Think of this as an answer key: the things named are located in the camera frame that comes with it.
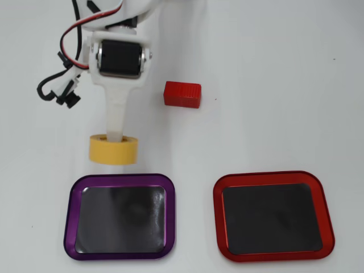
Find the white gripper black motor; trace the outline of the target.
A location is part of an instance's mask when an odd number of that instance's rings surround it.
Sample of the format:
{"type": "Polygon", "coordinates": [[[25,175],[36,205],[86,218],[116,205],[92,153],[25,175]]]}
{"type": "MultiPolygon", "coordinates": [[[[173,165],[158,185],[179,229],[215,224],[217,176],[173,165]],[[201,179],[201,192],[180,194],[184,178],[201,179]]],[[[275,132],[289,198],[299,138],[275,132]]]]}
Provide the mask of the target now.
{"type": "Polygon", "coordinates": [[[90,37],[89,73],[94,84],[105,88],[106,136],[121,142],[128,86],[144,85],[151,68],[151,40],[132,30],[95,31],[90,37]]]}

